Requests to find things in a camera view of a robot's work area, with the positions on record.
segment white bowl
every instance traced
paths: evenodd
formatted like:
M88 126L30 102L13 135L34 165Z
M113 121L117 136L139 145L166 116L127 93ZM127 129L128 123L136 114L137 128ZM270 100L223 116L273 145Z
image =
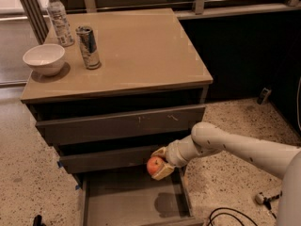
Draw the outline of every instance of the white bowl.
M28 50L23 61L35 72L53 76L60 72L65 61L65 49L58 44L43 44Z

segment power cord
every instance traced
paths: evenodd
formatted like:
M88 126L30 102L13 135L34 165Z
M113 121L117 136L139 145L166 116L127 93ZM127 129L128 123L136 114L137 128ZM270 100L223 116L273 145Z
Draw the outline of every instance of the power cord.
M252 218L250 218L249 216L247 216L246 214L244 214L244 213L242 213L242 212L240 212L240 211L238 211L238 210L236 210L236 209L228 208L228 207L219 207L219 208L214 209L213 212L209 215L209 223L207 224L207 226L210 226L210 225L211 225L211 226L214 226L214 225L213 225L214 219L217 218L217 217L220 216L220 215L228 215L228 216L231 216L231 217L235 218L242 226L245 226L244 223L243 223L240 219L238 219L236 216L234 216L233 214L230 214L230 213L222 212L222 213L219 213L219 214L217 214L217 215L215 215L215 216L213 217L213 214L214 214L216 211L219 211L219 210L229 210L229 211L233 211L233 212L235 212L235 213L238 213L238 214L244 216L245 218L247 218L248 220L250 220L255 226L258 226L257 223L256 223Z
M264 201L263 205L267 208L267 210L270 211L270 213L272 214L272 216L274 217L274 219L277 219L276 214L274 214L273 211L272 211L272 205L271 205L270 201L268 201L268 200Z

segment speckled floor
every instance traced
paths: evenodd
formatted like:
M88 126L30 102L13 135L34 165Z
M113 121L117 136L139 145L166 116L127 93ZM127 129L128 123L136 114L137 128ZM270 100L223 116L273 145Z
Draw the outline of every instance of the speckled floor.
M58 156L41 139L35 121L19 97L22 88L0 89L0 225L32 225L37 214L55 226L80 225L81 190L63 169ZM255 99L207 104L204 121L244 136L300 145L300 138L271 104ZM274 225L275 219L254 202L261 191L280 190L281 181L228 154L194 159L186 179L194 213L209 216L217 207L238 209L258 225ZM277 202L272 203L277 213ZM221 216L216 225L236 225Z

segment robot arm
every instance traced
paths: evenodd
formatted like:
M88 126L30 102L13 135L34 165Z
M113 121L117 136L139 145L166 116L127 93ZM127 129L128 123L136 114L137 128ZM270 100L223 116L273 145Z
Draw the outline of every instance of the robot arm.
M152 177L160 180L193 158L223 150L282 179L277 226L300 225L301 149L291 145L230 134L210 123L200 122L193 127L191 136L173 141L152 154L167 161Z

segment apple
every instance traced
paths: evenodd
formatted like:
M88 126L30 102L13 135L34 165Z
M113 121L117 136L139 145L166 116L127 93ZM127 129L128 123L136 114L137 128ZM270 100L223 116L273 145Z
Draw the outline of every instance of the apple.
M159 156L153 156L149 159L147 163L147 170L150 176L156 173L160 168L161 165L164 163L164 160Z

